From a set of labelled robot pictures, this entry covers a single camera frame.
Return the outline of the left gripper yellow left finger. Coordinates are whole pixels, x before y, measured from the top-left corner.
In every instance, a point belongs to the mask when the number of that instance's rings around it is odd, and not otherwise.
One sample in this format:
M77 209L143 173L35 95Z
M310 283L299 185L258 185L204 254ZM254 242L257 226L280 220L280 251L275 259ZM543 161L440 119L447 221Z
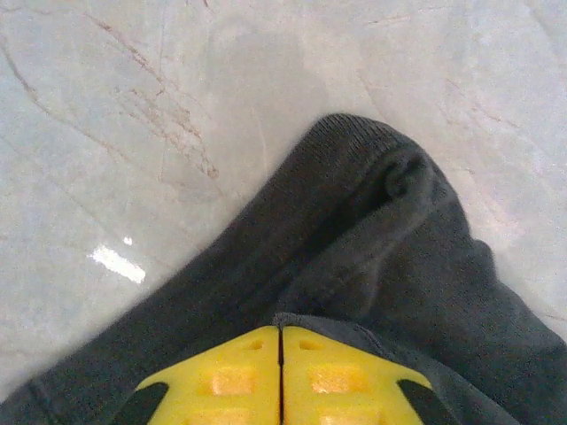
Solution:
M162 369L109 425L281 425L279 342L258 328Z

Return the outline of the dark grey t-shirt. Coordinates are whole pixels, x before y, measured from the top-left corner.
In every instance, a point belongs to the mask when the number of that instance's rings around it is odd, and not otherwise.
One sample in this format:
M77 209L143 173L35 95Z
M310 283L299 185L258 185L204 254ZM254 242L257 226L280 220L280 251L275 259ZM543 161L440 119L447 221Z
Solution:
M414 369L454 425L567 425L567 343L500 281L431 157L348 114L318 120L205 251L0 403L0 425L110 425L146 376L267 324Z

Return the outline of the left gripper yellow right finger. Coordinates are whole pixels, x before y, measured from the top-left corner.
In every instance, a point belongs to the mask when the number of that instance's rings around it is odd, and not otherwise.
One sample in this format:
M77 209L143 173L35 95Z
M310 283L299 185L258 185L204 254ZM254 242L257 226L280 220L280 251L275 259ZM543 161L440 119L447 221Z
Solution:
M462 425L413 369L299 327L282 349L283 425Z

